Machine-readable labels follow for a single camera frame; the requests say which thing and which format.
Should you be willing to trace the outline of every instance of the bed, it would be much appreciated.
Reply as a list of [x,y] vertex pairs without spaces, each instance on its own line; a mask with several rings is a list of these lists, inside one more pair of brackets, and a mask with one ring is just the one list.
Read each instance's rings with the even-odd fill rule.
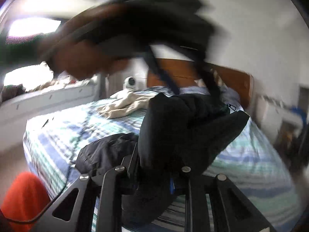
[[[168,59],[160,62],[181,87],[181,93],[208,93],[205,87],[197,86],[199,78],[192,71],[190,62]],[[221,66],[211,66],[216,81],[221,84],[222,100],[234,105],[236,110],[247,108],[252,94],[252,76]],[[147,76],[147,87],[145,91],[138,93],[163,92],[167,96],[172,95],[171,91],[150,72]],[[76,159],[81,148],[97,139],[116,133],[139,133],[146,110],[138,110],[129,116],[117,119],[106,119],[97,113],[97,107],[114,100],[108,98],[28,120],[24,134],[27,163],[30,170],[42,180],[51,197],[64,186],[71,153],[74,153]],[[77,149],[72,151],[83,128],[82,139]],[[210,176],[218,173],[226,174],[278,232],[291,231],[305,209],[285,165],[251,118],[241,134],[205,171],[205,174]],[[73,169],[69,184],[79,175],[79,172]],[[210,205],[208,209],[212,219]],[[93,231],[95,231],[96,214],[97,208],[93,218]],[[184,197],[178,197],[168,210],[151,224],[142,228],[126,229],[134,232],[183,231]]]

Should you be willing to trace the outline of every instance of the orange object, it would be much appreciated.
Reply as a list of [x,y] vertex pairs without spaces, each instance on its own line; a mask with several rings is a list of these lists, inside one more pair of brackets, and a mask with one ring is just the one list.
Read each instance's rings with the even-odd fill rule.
[[[1,210],[5,217],[26,221],[34,218],[50,202],[47,191],[37,176],[21,173],[6,193]],[[11,223],[15,232],[28,232],[33,224]]]

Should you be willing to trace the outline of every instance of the drawer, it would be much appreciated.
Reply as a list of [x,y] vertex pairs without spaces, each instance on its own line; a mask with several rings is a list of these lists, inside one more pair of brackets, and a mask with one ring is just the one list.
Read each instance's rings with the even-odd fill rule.
[[94,95],[94,85],[64,88],[46,93],[32,92],[4,102],[0,107],[0,123],[12,118]]

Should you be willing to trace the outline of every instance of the blue plaid bedspread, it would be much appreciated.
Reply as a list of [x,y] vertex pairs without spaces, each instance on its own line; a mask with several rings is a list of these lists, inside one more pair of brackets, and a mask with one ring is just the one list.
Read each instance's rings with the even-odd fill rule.
[[[233,90],[222,88],[222,91],[223,100],[226,103],[242,109],[238,103],[238,95]],[[158,92],[171,95],[165,87],[151,88],[151,91],[143,93]],[[200,87],[182,88],[181,92],[207,93]],[[105,119],[95,110],[114,100],[115,98],[108,98],[28,120],[24,134],[25,156],[31,171],[39,176],[51,197],[54,197],[64,186],[69,157],[87,115],[90,115],[90,119],[86,124],[82,140],[74,151],[74,160],[81,148],[95,140],[117,133],[139,133],[146,110],[138,110],[129,116],[117,119]],[[219,173],[227,175],[278,232],[291,231],[304,210],[285,165],[251,118],[241,134],[205,171],[205,174],[210,176]],[[80,173],[73,169],[68,185],[79,175]],[[208,208],[212,219],[210,202]],[[97,208],[93,218],[93,231],[95,231],[96,214]],[[178,197],[168,210],[151,224],[142,228],[129,228],[129,230],[183,231],[184,197]]]

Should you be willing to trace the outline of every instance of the bed frame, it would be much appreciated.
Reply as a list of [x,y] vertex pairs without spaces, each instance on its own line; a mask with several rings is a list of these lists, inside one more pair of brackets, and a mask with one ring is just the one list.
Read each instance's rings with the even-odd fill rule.
[[[161,67],[173,78],[178,87],[196,86],[196,80],[200,78],[192,69],[192,62],[176,59],[159,59]],[[248,108],[253,90],[253,77],[243,71],[222,67],[214,64],[209,65],[214,72],[215,81],[218,85],[234,89],[240,96],[240,103],[244,109]],[[156,75],[148,71],[147,87],[165,85]]]

